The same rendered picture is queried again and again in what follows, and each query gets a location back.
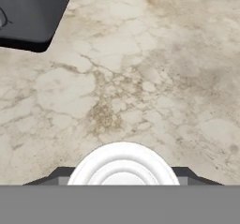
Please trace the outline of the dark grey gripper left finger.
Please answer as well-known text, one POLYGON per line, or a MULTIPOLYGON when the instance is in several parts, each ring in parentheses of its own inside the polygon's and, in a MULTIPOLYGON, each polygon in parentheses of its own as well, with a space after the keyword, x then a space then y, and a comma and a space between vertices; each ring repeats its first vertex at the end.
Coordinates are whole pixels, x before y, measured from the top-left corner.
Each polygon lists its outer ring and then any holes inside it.
POLYGON ((70 175, 73 173, 74 167, 58 167, 48 176, 44 176, 30 183, 27 186, 65 186, 68 183, 70 175))

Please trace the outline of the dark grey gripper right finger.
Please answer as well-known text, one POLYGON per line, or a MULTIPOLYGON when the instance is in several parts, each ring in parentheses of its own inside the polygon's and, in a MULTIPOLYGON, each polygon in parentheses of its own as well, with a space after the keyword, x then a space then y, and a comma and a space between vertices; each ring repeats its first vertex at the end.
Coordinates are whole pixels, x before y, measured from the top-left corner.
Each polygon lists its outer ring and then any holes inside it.
POLYGON ((218 182, 197 175, 189 167, 173 167, 172 170, 183 186, 220 186, 218 182))

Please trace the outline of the black hob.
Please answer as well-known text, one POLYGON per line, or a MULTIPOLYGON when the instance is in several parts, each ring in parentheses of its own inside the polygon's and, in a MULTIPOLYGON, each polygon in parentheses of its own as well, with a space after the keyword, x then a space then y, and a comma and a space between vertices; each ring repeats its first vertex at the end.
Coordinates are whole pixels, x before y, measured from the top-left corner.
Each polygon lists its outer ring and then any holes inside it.
POLYGON ((0 47, 46 52, 69 0, 0 0, 0 47))

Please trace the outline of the white round ringed object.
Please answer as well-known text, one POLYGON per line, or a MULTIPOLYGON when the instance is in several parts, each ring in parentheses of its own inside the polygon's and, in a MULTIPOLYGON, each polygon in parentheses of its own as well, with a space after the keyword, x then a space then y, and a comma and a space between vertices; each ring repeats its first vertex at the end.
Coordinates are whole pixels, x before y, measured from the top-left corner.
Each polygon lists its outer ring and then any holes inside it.
POLYGON ((69 186, 179 186, 170 165, 136 142, 112 142, 89 153, 74 169, 69 186))

